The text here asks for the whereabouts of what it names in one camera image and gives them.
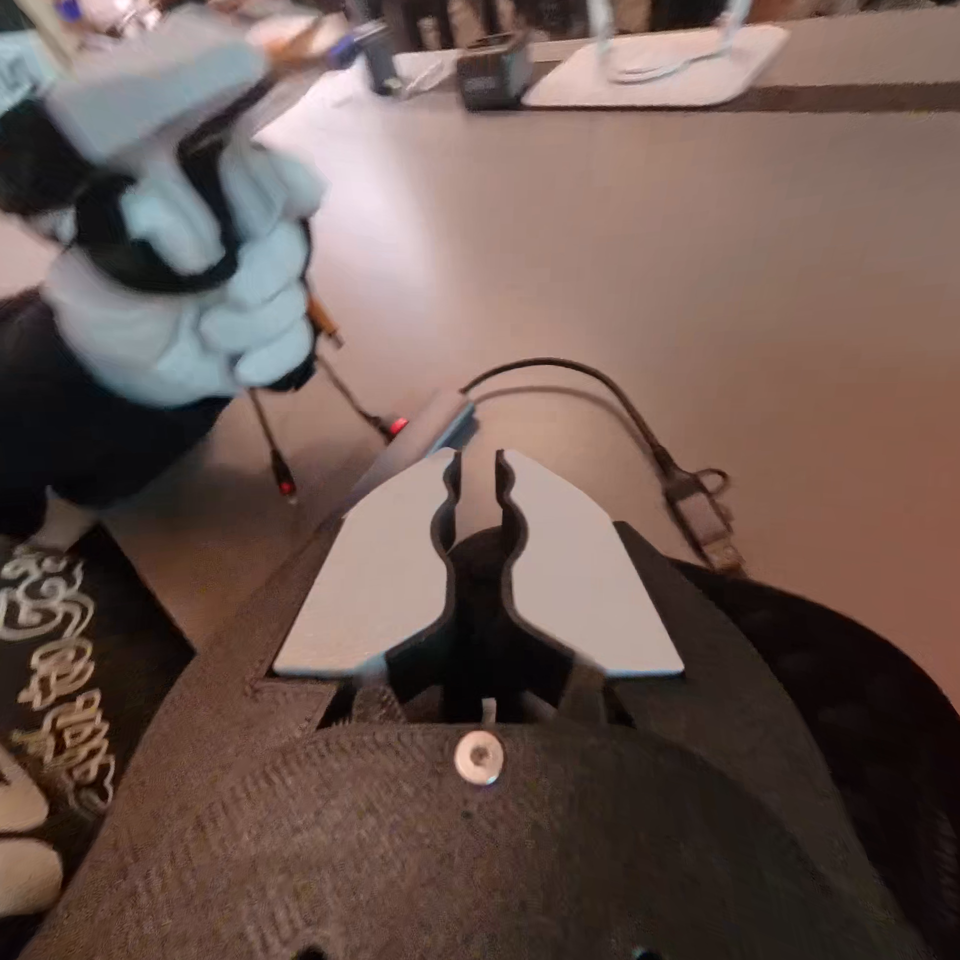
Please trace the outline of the person's left forearm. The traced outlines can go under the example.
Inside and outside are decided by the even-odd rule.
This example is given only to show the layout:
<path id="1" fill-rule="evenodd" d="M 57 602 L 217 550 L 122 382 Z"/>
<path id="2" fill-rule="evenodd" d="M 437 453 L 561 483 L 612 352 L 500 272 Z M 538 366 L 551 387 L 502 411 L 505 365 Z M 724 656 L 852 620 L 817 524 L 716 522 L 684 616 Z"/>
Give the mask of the person's left forearm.
<path id="1" fill-rule="evenodd" d="M 47 495 L 98 511 L 133 497 L 212 431 L 228 398 L 173 409 L 99 384 L 38 289 L 1 303 L 1 534 L 43 525 Z"/>

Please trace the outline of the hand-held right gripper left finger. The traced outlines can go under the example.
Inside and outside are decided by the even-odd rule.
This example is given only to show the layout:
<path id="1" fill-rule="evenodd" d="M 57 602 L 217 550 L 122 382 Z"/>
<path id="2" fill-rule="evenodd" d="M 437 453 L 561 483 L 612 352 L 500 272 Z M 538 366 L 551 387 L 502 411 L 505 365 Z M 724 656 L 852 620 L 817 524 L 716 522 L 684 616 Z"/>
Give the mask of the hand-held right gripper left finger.
<path id="1" fill-rule="evenodd" d="M 344 679 L 388 663 L 452 612 L 461 453 L 441 448 L 344 516 L 271 671 Z"/>

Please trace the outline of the small black box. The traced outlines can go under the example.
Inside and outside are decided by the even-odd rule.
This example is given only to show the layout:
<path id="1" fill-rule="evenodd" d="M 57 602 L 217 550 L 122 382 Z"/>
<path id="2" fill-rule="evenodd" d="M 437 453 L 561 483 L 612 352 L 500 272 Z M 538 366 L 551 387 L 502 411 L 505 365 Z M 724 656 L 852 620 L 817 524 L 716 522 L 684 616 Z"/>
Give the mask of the small black box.
<path id="1" fill-rule="evenodd" d="M 514 110 L 533 83 L 534 64 L 526 30 L 480 38 L 462 49 L 455 78 L 470 113 Z"/>

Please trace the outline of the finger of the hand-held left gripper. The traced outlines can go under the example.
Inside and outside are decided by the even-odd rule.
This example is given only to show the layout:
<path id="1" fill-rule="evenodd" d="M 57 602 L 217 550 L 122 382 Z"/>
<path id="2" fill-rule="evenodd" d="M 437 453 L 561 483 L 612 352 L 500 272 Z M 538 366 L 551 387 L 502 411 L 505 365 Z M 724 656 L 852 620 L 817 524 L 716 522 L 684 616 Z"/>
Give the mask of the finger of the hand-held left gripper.
<path id="1" fill-rule="evenodd" d="M 53 125 L 89 162 L 107 162 L 210 115 L 267 75 L 239 30 L 152 30 L 86 53 L 53 84 Z"/>

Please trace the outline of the grey usb hub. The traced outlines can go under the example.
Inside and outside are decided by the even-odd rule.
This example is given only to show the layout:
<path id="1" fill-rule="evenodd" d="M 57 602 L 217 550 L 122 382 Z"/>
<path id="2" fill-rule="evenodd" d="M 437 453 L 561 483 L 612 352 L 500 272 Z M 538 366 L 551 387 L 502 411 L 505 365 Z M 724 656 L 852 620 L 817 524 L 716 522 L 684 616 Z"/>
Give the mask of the grey usb hub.
<path id="1" fill-rule="evenodd" d="M 347 494 L 340 515 L 394 476 L 438 450 L 461 450 L 474 431 L 475 405 L 460 390 L 439 390 L 404 423 L 388 427 L 389 440 Z"/>

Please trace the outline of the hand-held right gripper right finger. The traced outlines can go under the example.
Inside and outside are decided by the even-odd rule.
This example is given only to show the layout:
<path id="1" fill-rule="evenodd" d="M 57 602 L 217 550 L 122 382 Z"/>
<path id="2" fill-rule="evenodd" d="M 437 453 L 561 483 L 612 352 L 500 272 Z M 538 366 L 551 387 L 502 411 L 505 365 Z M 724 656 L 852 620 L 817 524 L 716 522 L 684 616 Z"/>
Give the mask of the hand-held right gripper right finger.
<path id="1" fill-rule="evenodd" d="M 607 678 L 682 676 L 681 654 L 606 510 L 514 449 L 497 452 L 495 474 L 512 622 Z"/>

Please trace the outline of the person's left hand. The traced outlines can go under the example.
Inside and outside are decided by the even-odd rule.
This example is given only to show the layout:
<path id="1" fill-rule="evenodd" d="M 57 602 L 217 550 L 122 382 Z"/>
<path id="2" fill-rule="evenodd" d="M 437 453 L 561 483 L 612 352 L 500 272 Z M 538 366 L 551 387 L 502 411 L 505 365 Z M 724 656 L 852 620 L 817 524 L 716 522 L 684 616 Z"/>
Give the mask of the person's left hand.
<path id="1" fill-rule="evenodd" d="M 298 390 L 314 366 L 306 271 L 326 186 L 282 150 L 234 138 L 139 181 L 96 181 L 40 286 L 92 378 L 175 409 Z"/>

